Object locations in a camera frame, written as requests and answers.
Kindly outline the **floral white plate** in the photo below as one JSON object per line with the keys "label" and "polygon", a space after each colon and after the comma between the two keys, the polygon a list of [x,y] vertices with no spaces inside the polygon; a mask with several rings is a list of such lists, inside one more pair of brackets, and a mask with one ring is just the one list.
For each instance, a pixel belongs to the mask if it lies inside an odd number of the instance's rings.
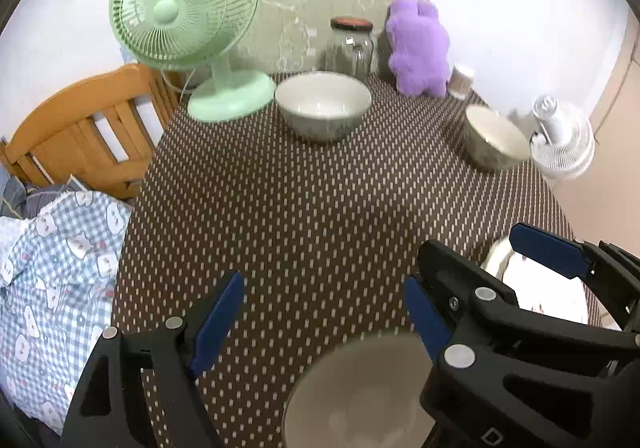
{"label": "floral white plate", "polygon": [[588,324],[585,288],[511,248],[509,239],[496,241],[482,268],[515,292],[518,306],[530,312]]}

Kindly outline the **white bowl with green pattern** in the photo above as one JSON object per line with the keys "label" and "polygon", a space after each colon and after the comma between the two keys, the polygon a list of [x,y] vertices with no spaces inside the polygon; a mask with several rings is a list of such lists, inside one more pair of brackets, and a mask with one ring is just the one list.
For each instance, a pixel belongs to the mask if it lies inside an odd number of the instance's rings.
{"label": "white bowl with green pattern", "polygon": [[465,108],[462,137],[466,153],[484,171],[510,170],[530,158],[528,139],[520,129],[481,104]]}

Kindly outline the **large white ceramic bowl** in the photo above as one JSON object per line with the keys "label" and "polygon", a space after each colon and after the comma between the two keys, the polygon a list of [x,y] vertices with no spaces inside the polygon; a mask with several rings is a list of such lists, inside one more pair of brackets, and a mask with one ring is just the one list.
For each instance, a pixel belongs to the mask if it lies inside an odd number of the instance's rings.
{"label": "large white ceramic bowl", "polygon": [[286,126],[310,142],[337,142],[362,123],[372,107],[370,90],[356,78],[310,72],[282,81],[274,101]]}

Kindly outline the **white standing fan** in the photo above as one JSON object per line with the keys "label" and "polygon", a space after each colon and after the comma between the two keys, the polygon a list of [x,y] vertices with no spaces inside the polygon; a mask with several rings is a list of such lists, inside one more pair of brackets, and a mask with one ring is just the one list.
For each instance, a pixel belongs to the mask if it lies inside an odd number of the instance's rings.
{"label": "white standing fan", "polygon": [[588,116],[550,95],[539,97],[532,113],[537,128],[529,139],[530,156],[541,174],[551,180],[582,176],[596,153]]}

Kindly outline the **brown dotted tablecloth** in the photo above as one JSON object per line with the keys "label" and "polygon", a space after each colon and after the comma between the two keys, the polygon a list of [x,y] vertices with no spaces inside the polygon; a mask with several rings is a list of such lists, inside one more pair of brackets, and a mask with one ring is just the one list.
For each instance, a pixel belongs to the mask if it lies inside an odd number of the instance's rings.
{"label": "brown dotted tablecloth", "polygon": [[334,144],[297,138],[276,106],[221,124],[178,110],[134,201],[119,329],[154,329],[225,272],[244,278],[238,320],[198,382],[229,447],[280,446],[288,393],[321,355],[411,329],[402,283],[424,241],[480,263],[516,223],[573,233],[533,164],[484,173],[468,161],[464,102],[368,86],[371,109]]}

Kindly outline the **blue checkered blanket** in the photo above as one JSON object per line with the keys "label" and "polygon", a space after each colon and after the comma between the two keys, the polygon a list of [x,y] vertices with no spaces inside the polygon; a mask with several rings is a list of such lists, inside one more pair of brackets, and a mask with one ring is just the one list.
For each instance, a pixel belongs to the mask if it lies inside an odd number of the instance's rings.
{"label": "blue checkered blanket", "polygon": [[1,388],[62,432],[96,341],[112,321],[130,205],[61,194],[37,216],[1,220]]}

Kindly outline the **cotton swab container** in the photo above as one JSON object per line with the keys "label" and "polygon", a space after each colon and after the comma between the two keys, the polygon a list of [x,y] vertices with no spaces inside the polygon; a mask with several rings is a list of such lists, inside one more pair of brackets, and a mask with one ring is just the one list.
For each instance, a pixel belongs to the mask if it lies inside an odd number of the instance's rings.
{"label": "cotton swab container", "polygon": [[468,99],[472,92],[474,78],[465,70],[458,67],[452,69],[452,73],[447,84],[448,94],[457,100]]}

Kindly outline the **purple plush toy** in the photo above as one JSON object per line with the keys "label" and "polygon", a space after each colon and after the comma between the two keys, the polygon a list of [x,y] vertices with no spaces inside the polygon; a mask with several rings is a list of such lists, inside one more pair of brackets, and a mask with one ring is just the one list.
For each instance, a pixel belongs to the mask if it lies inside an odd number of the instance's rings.
{"label": "purple plush toy", "polygon": [[443,97],[450,78],[450,38],[428,0],[392,0],[385,23],[390,41],[388,67],[399,93]]}

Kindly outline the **glass jar with red lid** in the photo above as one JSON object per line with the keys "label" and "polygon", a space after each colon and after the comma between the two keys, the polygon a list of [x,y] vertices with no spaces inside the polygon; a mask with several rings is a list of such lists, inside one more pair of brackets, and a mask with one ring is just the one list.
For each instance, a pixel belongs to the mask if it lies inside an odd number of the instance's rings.
{"label": "glass jar with red lid", "polygon": [[373,23],[363,18],[339,16],[331,19],[330,27],[332,33],[324,56],[326,70],[364,82],[373,58]]}

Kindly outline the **orange wooden headboard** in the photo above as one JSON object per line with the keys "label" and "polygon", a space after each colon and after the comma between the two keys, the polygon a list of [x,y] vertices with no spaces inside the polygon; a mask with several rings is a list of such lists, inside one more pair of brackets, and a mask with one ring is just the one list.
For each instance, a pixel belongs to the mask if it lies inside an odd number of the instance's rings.
{"label": "orange wooden headboard", "polygon": [[120,200],[137,195],[155,146],[134,101],[149,96],[164,130],[180,107],[159,70],[143,64],[86,78],[60,90],[1,145],[10,174],[38,187],[72,176]]}

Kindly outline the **green desk fan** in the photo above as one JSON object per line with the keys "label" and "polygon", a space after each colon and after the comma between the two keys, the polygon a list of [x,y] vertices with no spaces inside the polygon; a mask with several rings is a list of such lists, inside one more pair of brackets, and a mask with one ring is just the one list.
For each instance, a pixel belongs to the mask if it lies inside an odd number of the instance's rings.
{"label": "green desk fan", "polygon": [[234,70],[231,49],[250,28],[259,0],[110,0],[114,35],[139,62],[160,70],[206,64],[208,80],[188,102],[189,116],[217,123],[244,118],[272,101],[276,84],[258,70]]}

